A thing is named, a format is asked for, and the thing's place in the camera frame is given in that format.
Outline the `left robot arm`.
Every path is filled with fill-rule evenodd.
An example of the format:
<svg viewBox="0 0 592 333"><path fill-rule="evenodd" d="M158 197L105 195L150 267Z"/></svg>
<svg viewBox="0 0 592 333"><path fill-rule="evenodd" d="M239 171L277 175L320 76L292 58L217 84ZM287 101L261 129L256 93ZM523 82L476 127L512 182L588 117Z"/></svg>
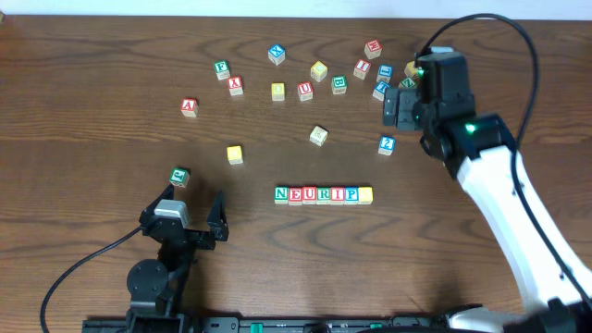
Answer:
<svg viewBox="0 0 592 333"><path fill-rule="evenodd" d="M187 205L167 186L139 218L142 235L160 244L155 259L137 263L128 273L130 308L126 332L193 332L199 323L180 310L181 299L199 250L213 251L229 236L225 196L219 192L206 218L206 231L189 228Z"/></svg>

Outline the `green N block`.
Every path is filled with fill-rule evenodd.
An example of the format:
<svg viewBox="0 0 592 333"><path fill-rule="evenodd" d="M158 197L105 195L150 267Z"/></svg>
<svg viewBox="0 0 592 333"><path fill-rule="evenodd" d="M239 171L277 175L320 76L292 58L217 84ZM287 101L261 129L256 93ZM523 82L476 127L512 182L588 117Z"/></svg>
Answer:
<svg viewBox="0 0 592 333"><path fill-rule="evenodd" d="M285 186L277 186L274 189L274 203L287 204L289 202L289 188Z"/></svg>

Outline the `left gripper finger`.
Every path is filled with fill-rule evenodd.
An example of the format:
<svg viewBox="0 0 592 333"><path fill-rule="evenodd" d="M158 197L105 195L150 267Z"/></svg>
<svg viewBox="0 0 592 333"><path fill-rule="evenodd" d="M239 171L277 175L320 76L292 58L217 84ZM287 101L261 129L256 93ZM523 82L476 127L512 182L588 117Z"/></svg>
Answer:
<svg viewBox="0 0 592 333"><path fill-rule="evenodd" d="M146 222L148 221L153 215L154 210L158 206L158 204L162 200L172 200L174 198L174 186L172 184L168 184L165 189L159 194L159 196L154 199L140 214L140 221Z"/></svg>
<svg viewBox="0 0 592 333"><path fill-rule="evenodd" d="M227 241L229 236L224 192L220 191L206 219L210 232L216 241Z"/></svg>

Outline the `yellow S block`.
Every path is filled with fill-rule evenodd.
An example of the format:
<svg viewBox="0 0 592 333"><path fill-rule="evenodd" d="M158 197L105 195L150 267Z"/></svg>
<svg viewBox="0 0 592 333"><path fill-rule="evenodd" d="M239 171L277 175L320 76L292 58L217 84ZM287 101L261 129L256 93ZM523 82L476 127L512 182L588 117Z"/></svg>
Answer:
<svg viewBox="0 0 592 333"><path fill-rule="evenodd" d="M374 201L374 191L372 187L358 188L358 204L371 204Z"/></svg>

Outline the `green R block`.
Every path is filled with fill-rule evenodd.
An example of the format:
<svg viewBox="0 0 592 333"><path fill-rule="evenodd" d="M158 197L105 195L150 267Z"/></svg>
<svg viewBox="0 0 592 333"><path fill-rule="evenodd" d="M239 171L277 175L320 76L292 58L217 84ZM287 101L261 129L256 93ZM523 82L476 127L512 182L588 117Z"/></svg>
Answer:
<svg viewBox="0 0 592 333"><path fill-rule="evenodd" d="M316 188L316 203L331 204L331 189L329 187Z"/></svg>

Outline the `blue P block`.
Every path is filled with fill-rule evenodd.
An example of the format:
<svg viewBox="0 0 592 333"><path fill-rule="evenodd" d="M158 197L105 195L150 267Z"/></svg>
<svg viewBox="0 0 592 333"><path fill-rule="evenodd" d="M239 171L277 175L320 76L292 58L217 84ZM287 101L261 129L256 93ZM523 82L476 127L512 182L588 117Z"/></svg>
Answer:
<svg viewBox="0 0 592 333"><path fill-rule="evenodd" d="M344 189L344 203L345 204L358 204L359 202L360 202L359 188L358 187L346 187Z"/></svg>

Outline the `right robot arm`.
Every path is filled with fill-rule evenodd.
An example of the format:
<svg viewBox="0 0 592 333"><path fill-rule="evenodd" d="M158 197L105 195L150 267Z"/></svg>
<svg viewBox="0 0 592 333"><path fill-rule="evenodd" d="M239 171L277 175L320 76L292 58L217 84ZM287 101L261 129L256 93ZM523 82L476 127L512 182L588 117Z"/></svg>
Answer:
<svg viewBox="0 0 592 333"><path fill-rule="evenodd" d="M443 332L588 332L591 271L538 197L497 114L478 115L468 67L458 52L416 58L419 84L389 88L383 122L419 131L425 152L443 162L475 202L508 261L524 314L466 306L440 318Z"/></svg>

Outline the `red E block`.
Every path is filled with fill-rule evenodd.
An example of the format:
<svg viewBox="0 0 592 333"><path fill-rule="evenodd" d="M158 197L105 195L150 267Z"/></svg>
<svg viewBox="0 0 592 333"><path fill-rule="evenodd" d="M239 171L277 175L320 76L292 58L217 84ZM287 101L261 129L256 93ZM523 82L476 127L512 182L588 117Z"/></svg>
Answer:
<svg viewBox="0 0 592 333"><path fill-rule="evenodd" d="M302 187L290 187L289 188L288 203L289 203L289 205L302 205L303 204Z"/></svg>

